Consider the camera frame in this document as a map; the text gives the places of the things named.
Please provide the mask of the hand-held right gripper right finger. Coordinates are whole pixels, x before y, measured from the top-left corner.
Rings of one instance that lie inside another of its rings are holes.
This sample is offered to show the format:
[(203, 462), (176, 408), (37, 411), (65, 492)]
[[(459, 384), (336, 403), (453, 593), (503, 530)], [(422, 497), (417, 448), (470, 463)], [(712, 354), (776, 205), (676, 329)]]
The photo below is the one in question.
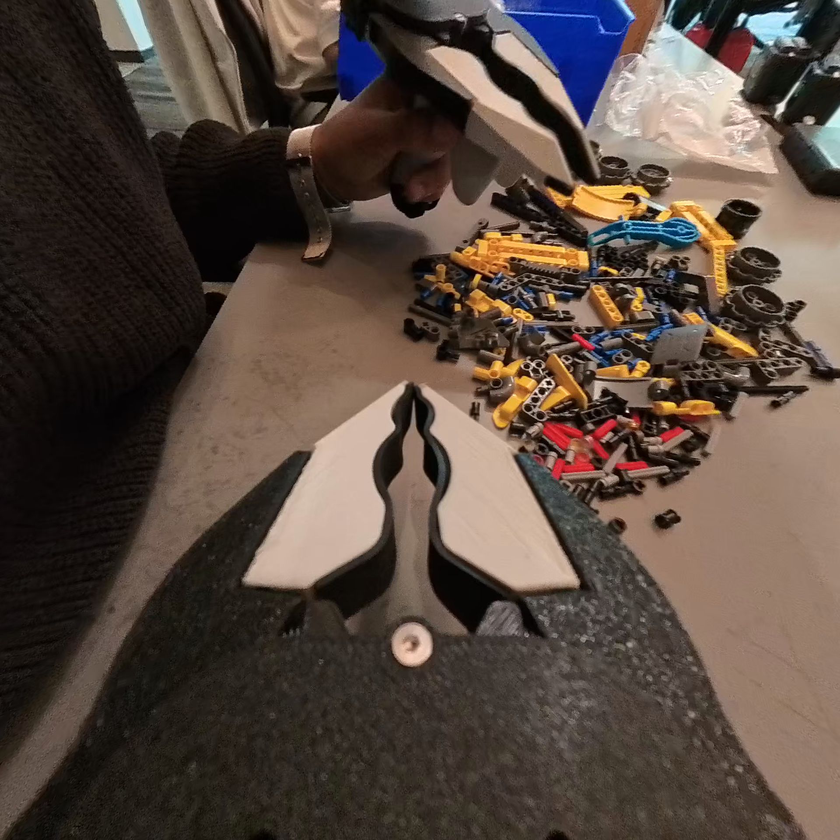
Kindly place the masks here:
[(577, 592), (581, 577), (513, 450), (430, 386), (414, 386), (428, 512), (428, 575), (469, 633), (496, 603)]

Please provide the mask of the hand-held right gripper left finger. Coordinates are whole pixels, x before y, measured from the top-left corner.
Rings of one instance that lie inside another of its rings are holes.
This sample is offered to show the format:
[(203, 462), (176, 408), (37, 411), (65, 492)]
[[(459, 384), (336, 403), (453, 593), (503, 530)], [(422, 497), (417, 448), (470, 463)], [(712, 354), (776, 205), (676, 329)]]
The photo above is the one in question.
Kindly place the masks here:
[(414, 398), (414, 384), (399, 383), (306, 453), (244, 586), (330, 602), (344, 619), (384, 594), (396, 567), (389, 487)]

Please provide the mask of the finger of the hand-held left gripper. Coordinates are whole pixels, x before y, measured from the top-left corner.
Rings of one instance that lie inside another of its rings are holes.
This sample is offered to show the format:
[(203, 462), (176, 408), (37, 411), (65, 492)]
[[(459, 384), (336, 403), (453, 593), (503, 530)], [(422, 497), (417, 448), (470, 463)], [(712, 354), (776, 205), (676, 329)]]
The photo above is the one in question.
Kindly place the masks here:
[(451, 183), (476, 202), (492, 182), (580, 180), (580, 117), (559, 72), (509, 17), (373, 17), (371, 46), (420, 109), (456, 126)]
[(558, 71), (529, 33), (511, 18), (489, 18), (485, 53), (490, 78), (524, 112), (514, 144), (530, 169), (561, 183), (594, 183), (601, 170), (585, 125)]

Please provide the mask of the pile of toy building parts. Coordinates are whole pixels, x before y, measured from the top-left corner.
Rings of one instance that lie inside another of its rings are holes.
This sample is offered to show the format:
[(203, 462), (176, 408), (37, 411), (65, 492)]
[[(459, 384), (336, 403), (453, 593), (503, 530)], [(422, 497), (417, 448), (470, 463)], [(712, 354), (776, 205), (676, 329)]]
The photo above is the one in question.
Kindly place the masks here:
[[(687, 478), (711, 455), (721, 424), (752, 397), (779, 410), (807, 393), (806, 376), (838, 382), (838, 365), (802, 336), (802, 300), (782, 324), (726, 318), (745, 285), (728, 257), (745, 247), (691, 200), (661, 204), (643, 187), (538, 188), (526, 178), (494, 192), (504, 224), (480, 219), (449, 251), (418, 257), (403, 332), (436, 344), (438, 361), (475, 359), (469, 415), (485, 413), (584, 503), (641, 495)], [(619, 219), (683, 217), (700, 231), (686, 248), (621, 239), (588, 248)]]

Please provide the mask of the black toy wheel rim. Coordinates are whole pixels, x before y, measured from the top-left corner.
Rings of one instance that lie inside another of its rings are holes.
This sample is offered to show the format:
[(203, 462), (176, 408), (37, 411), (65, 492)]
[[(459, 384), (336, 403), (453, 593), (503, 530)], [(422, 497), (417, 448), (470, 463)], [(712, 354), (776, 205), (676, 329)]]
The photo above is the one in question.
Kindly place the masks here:
[(731, 198), (721, 205), (716, 216), (717, 224), (729, 236), (739, 241), (761, 218), (762, 207), (745, 198)]

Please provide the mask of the person's left forearm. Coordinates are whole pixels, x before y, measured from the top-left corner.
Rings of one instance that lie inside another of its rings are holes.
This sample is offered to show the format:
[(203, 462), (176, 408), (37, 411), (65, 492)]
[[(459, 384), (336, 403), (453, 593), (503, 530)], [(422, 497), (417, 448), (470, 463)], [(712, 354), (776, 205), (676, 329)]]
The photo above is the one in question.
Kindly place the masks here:
[(150, 145), (175, 220), (205, 282), (232, 282), (254, 247), (301, 242), (308, 226), (287, 168), (288, 129), (242, 134), (213, 120)]

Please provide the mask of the person's left hand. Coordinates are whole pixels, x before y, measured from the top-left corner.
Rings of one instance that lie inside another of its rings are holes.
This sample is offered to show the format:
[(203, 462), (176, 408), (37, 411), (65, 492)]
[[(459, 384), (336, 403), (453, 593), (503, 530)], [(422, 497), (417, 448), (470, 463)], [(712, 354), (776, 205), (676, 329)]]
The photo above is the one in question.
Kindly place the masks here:
[(415, 107), (393, 80), (380, 77), (314, 130), (311, 165), (330, 198), (366, 202), (396, 184), (407, 203), (434, 203), (450, 182), (460, 138), (446, 117)]

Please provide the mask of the blue plastic bin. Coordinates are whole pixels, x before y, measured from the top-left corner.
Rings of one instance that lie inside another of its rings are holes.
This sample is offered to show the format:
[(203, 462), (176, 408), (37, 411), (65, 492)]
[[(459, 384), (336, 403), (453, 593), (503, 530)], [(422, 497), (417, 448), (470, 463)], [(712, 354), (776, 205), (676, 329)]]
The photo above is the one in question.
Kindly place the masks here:
[[(634, 14), (622, 1), (506, 1), (507, 12), (554, 63), (587, 124), (619, 56)], [(338, 92), (355, 98), (382, 71), (382, 60), (341, 23)]]

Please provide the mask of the clear plastic bag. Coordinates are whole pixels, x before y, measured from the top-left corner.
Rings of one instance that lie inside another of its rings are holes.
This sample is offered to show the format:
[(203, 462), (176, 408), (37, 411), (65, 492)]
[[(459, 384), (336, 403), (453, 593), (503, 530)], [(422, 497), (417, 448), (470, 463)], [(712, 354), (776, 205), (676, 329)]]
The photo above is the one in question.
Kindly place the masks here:
[(770, 127), (741, 89), (740, 76), (662, 24), (642, 52), (616, 61), (591, 126), (667, 159), (776, 175)]

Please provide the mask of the blue plastic separator tool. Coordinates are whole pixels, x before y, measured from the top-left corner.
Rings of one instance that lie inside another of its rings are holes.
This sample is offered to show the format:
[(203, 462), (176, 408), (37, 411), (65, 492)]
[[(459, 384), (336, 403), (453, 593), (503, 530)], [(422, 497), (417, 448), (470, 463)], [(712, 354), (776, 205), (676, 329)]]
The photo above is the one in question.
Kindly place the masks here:
[(589, 234), (588, 248), (598, 248), (621, 239), (632, 242), (654, 242), (670, 249), (682, 249), (700, 241), (699, 228), (683, 217), (670, 217), (665, 221), (619, 219)]

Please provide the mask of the beige coat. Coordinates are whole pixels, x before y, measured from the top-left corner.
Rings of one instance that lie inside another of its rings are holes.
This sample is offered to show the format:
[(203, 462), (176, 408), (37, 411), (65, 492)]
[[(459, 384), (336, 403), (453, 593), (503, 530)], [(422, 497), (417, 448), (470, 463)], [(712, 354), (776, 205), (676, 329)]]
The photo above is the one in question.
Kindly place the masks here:
[(338, 95), (339, 1), (140, 2), (188, 123), (319, 123)]

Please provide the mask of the black battery charger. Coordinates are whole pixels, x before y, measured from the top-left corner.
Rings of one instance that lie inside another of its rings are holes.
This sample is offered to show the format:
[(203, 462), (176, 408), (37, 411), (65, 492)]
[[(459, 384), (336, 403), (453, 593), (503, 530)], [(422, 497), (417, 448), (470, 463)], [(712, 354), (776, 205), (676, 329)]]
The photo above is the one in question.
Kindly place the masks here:
[(782, 124), (823, 126), (839, 107), (839, 59), (829, 56), (807, 67), (777, 117)]
[(765, 46), (742, 84), (742, 99), (774, 107), (789, 95), (813, 61), (812, 45), (800, 36), (782, 36)]

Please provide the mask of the black flat box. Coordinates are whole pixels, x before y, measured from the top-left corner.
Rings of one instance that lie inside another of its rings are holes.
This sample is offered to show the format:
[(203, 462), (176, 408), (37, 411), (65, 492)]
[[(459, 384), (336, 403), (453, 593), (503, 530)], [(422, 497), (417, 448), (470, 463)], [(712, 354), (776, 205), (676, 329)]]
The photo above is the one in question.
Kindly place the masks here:
[(809, 193), (837, 199), (839, 128), (810, 122), (788, 124), (767, 113), (760, 117), (773, 132), (773, 163), (785, 161)]

